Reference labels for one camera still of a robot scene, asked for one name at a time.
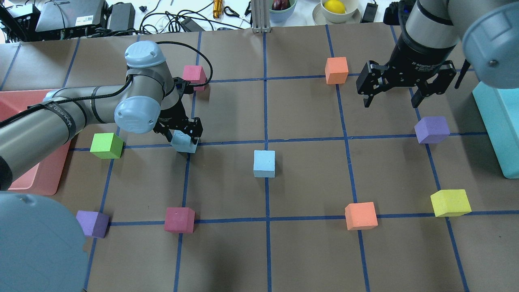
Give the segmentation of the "light blue block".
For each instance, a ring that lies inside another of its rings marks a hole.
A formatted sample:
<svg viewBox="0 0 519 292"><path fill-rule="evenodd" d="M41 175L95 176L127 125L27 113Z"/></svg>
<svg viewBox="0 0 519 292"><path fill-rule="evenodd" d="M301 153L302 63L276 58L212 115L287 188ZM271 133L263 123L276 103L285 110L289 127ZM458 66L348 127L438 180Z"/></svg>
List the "light blue block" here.
<svg viewBox="0 0 519 292"><path fill-rule="evenodd" d="M256 178L275 177L275 151L254 150L253 174Z"/></svg>
<svg viewBox="0 0 519 292"><path fill-rule="evenodd" d="M172 132L170 145L180 153L194 154L197 149L197 144L193 143L189 135L177 130Z"/></svg>

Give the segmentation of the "green bowl with eggplant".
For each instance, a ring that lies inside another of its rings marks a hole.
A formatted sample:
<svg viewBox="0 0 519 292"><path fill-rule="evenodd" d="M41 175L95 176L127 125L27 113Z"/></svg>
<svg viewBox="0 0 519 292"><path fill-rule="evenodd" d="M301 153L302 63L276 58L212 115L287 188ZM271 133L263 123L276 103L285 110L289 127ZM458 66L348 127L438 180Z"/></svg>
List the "green bowl with eggplant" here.
<svg viewBox="0 0 519 292"><path fill-rule="evenodd" d="M297 0L271 0L269 4L269 18L271 22L285 22L293 15Z"/></svg>

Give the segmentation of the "black power adapter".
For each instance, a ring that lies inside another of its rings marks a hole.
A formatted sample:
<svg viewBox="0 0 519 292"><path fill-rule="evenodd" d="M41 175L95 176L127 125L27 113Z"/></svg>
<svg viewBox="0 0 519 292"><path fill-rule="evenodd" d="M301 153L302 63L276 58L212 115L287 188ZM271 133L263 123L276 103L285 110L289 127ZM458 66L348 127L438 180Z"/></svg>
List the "black power adapter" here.
<svg viewBox="0 0 519 292"><path fill-rule="evenodd" d="M375 21L377 10L378 4L376 2L367 3L360 23L373 23Z"/></svg>

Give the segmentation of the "purple block near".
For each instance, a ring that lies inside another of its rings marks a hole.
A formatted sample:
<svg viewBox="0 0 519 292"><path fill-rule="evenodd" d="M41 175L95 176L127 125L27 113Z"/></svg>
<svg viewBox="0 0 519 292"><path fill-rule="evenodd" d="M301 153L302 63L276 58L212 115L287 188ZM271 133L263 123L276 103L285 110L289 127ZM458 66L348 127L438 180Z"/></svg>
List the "purple block near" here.
<svg viewBox="0 0 519 292"><path fill-rule="evenodd" d="M426 116L414 126L419 144L438 144L450 135L444 116Z"/></svg>

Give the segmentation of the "pink block far left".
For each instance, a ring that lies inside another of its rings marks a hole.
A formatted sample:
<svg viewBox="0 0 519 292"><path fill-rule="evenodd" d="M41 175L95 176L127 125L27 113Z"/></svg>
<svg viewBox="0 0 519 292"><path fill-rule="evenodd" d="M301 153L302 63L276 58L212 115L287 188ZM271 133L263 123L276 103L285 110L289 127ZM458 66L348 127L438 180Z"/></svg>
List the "pink block far left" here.
<svg viewBox="0 0 519 292"><path fill-rule="evenodd" d="M192 234L196 213L189 207L167 207L164 231L176 234Z"/></svg>

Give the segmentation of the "black laptop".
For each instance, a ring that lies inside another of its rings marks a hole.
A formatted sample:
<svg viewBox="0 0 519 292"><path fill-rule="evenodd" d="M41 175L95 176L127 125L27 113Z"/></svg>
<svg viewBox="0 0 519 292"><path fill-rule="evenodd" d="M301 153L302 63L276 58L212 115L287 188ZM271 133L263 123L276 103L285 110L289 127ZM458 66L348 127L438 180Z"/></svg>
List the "black laptop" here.
<svg viewBox="0 0 519 292"><path fill-rule="evenodd" d="M48 0L43 4L35 32L43 34L104 27L109 18L108 9L105 0Z"/></svg>

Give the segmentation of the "orange handled tool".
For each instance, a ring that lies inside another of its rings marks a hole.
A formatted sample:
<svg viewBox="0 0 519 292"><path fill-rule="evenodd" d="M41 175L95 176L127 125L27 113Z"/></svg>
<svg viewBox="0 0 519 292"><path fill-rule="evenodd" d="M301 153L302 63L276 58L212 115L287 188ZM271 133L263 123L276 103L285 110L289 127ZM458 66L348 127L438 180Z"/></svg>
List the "orange handled tool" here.
<svg viewBox="0 0 519 292"><path fill-rule="evenodd" d="M213 0L213 11L212 15L214 19L221 18L223 13L223 0Z"/></svg>

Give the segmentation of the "green block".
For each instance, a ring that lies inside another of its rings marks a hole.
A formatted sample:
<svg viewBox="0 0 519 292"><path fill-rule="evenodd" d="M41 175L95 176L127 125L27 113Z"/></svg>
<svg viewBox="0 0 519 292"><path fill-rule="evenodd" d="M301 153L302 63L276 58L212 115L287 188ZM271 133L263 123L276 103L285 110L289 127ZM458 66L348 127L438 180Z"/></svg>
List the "green block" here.
<svg viewBox="0 0 519 292"><path fill-rule="evenodd" d="M90 153L100 159L119 159L124 141L115 133L96 133L93 135Z"/></svg>

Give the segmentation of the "yellow block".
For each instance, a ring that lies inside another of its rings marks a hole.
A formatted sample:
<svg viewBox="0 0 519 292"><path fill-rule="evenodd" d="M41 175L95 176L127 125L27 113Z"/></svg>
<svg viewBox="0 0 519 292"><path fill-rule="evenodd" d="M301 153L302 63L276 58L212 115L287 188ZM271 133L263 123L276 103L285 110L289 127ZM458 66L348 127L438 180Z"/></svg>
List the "yellow block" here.
<svg viewBox="0 0 519 292"><path fill-rule="evenodd" d="M439 190L430 200L435 217L456 217L472 212L466 190Z"/></svg>

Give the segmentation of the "purple block far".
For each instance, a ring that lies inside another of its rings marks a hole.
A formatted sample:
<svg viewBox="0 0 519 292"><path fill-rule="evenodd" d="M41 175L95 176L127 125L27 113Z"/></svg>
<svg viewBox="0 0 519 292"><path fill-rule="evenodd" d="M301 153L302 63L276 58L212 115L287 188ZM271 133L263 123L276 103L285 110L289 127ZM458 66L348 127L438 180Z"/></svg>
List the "purple block far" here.
<svg viewBox="0 0 519 292"><path fill-rule="evenodd" d="M104 238L110 217L98 211L79 210L76 214L76 220L78 220L86 237Z"/></svg>

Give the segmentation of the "scissors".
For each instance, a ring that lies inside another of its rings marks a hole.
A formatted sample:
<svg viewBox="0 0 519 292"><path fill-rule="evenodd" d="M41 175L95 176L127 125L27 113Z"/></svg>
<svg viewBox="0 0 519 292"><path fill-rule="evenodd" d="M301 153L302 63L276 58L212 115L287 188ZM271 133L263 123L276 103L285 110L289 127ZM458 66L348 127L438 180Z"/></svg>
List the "scissors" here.
<svg viewBox="0 0 519 292"><path fill-rule="evenodd" d="M234 11L230 6L224 6L223 7L223 13L226 16L231 17L231 18L240 18L239 13Z"/></svg>

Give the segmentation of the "beige bowl with lemon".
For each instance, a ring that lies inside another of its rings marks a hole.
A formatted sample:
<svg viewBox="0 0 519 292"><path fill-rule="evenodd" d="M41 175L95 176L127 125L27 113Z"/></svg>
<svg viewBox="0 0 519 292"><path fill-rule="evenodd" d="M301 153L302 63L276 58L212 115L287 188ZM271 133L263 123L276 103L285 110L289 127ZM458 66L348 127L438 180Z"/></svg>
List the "beige bowl with lemon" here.
<svg viewBox="0 0 519 292"><path fill-rule="evenodd" d="M313 10L316 25L356 24L360 20L357 0L321 0Z"/></svg>

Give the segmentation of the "pink block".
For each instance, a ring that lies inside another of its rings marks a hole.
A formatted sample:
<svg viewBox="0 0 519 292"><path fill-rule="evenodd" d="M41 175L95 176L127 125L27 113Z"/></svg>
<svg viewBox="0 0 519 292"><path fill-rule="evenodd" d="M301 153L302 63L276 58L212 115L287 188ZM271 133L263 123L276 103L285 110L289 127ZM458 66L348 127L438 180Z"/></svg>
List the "pink block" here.
<svg viewBox="0 0 519 292"><path fill-rule="evenodd" d="M185 65L182 78L191 84L202 84L207 81L206 73L201 65Z"/></svg>
<svg viewBox="0 0 519 292"><path fill-rule="evenodd" d="M189 207L167 207L164 231L176 234L192 234L196 213Z"/></svg>

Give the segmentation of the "orange block right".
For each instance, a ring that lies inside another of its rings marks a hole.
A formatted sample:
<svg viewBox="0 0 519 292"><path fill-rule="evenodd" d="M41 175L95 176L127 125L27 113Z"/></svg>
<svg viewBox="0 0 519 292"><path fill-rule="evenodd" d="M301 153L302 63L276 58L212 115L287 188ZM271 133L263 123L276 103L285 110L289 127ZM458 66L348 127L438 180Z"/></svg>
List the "orange block right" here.
<svg viewBox="0 0 519 292"><path fill-rule="evenodd" d="M344 56L327 58L325 75L327 85L345 84L349 75L347 58Z"/></svg>

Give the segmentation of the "pink block far right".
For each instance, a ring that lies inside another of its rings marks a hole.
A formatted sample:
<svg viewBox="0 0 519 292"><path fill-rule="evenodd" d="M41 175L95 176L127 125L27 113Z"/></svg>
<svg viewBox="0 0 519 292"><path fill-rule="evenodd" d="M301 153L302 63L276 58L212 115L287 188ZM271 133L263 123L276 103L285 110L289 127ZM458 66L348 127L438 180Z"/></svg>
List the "pink block far right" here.
<svg viewBox="0 0 519 292"><path fill-rule="evenodd" d="M185 65L182 78L191 84L202 84L207 81L206 73L201 65Z"/></svg>

